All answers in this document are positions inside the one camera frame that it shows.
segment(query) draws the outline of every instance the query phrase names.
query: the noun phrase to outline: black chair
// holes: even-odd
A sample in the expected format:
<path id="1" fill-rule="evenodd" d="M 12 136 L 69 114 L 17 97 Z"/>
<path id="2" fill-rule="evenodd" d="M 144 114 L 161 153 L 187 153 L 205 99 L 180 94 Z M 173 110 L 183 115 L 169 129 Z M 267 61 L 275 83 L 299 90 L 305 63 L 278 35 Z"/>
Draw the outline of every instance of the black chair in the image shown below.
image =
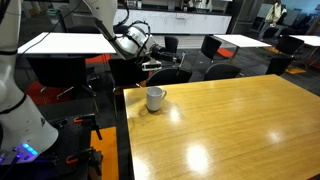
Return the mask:
<path id="1" fill-rule="evenodd" d="M 270 39 L 270 38 L 273 38 L 274 35 L 278 32 L 278 28 L 275 28 L 275 27 L 269 27 L 264 35 L 263 35 L 263 39 Z"/>
<path id="2" fill-rule="evenodd" d="M 255 75 L 276 74 L 280 76 L 286 71 L 292 61 L 293 58 L 272 58 L 269 66 L 260 64 L 255 66 L 246 66 L 244 68 Z"/>
<path id="3" fill-rule="evenodd" d="M 289 36 L 289 35 L 296 35 L 297 31 L 292 29 L 292 28 L 284 28 L 280 31 L 279 37 L 281 38 L 282 36 Z"/>
<path id="4" fill-rule="evenodd" d="M 120 90 L 122 94 L 122 90 L 126 87 L 141 88 L 138 83 L 146 80 L 149 76 L 149 72 L 142 71 L 141 67 L 137 66 L 136 59 L 110 59 L 108 63 L 115 84 L 113 88 L 113 102 L 117 116 L 117 104 L 115 99 L 116 93 Z"/>
<path id="5" fill-rule="evenodd" d="M 165 68 L 156 71 L 147 79 L 147 86 L 187 83 L 192 72 L 180 67 Z"/>
<path id="6" fill-rule="evenodd" d="M 178 38 L 173 36 L 165 36 L 164 43 L 165 43 L 166 52 L 170 52 L 174 54 L 177 53 L 178 44 L 179 44 Z"/>
<path id="7" fill-rule="evenodd" d="M 204 76 L 204 81 L 235 78 L 240 73 L 241 68 L 231 64 L 213 64 Z"/>
<path id="8" fill-rule="evenodd" d="M 291 57 L 304 45 L 304 41 L 291 37 L 291 36 L 282 36 L 276 45 L 276 49 L 280 52 L 287 54 Z"/>
<path id="9" fill-rule="evenodd" d="M 294 29 L 301 29 L 305 27 L 311 19 L 312 19 L 311 15 L 305 16 L 300 22 L 298 22 L 297 24 L 293 24 L 291 27 Z"/>
<path id="10" fill-rule="evenodd" d="M 73 26 L 67 30 L 69 33 L 100 34 L 100 31 L 93 26 Z"/>
<path id="11" fill-rule="evenodd" d="M 203 42 L 202 42 L 200 52 L 203 55 L 205 55 L 207 58 L 209 58 L 212 63 L 213 57 L 218 52 L 218 49 L 220 48 L 221 44 L 222 44 L 221 41 L 214 39 L 213 37 L 211 37 L 209 35 L 206 35 L 204 37 Z"/>
<path id="12" fill-rule="evenodd" d="M 89 81 L 96 77 L 94 68 L 86 68 L 85 59 L 83 57 L 28 57 L 27 58 L 39 83 L 44 86 L 41 94 L 44 103 L 43 92 L 47 87 L 68 88 L 57 96 L 57 99 L 68 91 L 82 87 L 93 96 L 96 93 L 89 85 Z"/>

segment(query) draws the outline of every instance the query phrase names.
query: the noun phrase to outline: cabinet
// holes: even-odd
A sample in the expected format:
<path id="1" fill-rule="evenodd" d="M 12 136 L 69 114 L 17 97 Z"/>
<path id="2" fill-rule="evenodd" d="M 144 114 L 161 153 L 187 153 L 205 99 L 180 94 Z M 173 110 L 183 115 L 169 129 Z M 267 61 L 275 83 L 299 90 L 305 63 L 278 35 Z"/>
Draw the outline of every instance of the cabinet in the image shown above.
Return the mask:
<path id="1" fill-rule="evenodd" d="M 117 10 L 114 24 L 123 20 L 127 12 L 123 9 Z M 151 28 L 151 33 L 159 34 L 225 34 L 231 16 L 189 14 L 175 12 L 157 12 L 130 10 L 130 17 L 126 25 L 136 20 L 145 21 Z M 148 32 L 146 25 L 135 25 L 144 32 Z"/>
<path id="2" fill-rule="evenodd" d="M 164 12 L 155 12 L 154 19 L 154 27 L 151 31 L 153 33 L 164 33 Z"/>
<path id="3" fill-rule="evenodd" d="M 164 14 L 164 33 L 176 33 L 176 13 L 165 13 Z"/>
<path id="4" fill-rule="evenodd" d="M 175 32 L 179 34 L 190 34 L 193 32 L 193 15 L 186 13 L 177 13 L 176 23 L 175 23 Z"/>

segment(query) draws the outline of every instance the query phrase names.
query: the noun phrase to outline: blue light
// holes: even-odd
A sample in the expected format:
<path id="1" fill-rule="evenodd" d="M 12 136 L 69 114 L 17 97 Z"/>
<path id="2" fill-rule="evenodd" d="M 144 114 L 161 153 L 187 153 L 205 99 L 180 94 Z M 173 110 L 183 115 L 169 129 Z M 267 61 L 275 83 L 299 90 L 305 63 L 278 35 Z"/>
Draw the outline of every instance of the blue light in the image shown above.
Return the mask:
<path id="1" fill-rule="evenodd" d="M 33 155 L 37 155 L 38 154 L 38 152 L 35 151 L 32 147 L 30 147 L 28 144 L 22 144 L 22 146 L 24 148 L 26 148 L 31 154 L 33 154 Z"/>
<path id="2" fill-rule="evenodd" d="M 22 144 L 22 146 L 23 146 L 24 148 L 30 147 L 28 144 Z"/>

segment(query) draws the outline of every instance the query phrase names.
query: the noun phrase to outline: ceramic cup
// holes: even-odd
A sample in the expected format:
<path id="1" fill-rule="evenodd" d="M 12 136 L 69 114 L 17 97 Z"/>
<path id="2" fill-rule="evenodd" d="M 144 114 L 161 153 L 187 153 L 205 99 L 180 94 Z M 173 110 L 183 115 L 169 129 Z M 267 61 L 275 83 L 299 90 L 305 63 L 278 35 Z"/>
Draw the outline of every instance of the ceramic cup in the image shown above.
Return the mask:
<path id="1" fill-rule="evenodd" d="M 167 91 L 159 87 L 150 87 L 147 89 L 147 108 L 150 111 L 160 109 L 162 100 L 166 97 Z"/>

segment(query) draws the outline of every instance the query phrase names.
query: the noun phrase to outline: white robotic arm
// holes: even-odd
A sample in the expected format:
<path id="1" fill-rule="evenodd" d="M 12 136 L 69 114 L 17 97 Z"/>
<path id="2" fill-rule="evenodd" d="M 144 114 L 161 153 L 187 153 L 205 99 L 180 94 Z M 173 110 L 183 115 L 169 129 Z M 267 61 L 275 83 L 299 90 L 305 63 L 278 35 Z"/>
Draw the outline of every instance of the white robotic arm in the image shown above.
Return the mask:
<path id="1" fill-rule="evenodd" d="M 95 17 L 96 26 L 104 37 L 110 42 L 117 52 L 117 55 L 122 59 L 134 59 L 140 57 L 148 57 L 150 61 L 140 63 L 141 68 L 145 71 L 157 70 L 161 68 L 161 63 L 152 58 L 152 49 L 155 44 L 154 39 L 149 34 L 146 34 L 138 27 L 129 26 L 128 32 L 120 37 L 113 31 L 113 20 L 118 8 L 116 0 L 83 0 L 90 8 L 92 15 Z"/>
<path id="2" fill-rule="evenodd" d="M 159 69 L 161 63 L 150 57 L 156 46 L 152 37 L 134 26 L 116 37 L 113 19 L 117 0 L 83 0 L 96 18 L 95 23 L 105 38 L 124 60 L 147 57 L 140 64 L 144 70 Z M 58 138 L 58 131 L 43 118 L 31 98 L 14 82 L 22 0 L 0 0 L 0 164 L 32 162 Z"/>

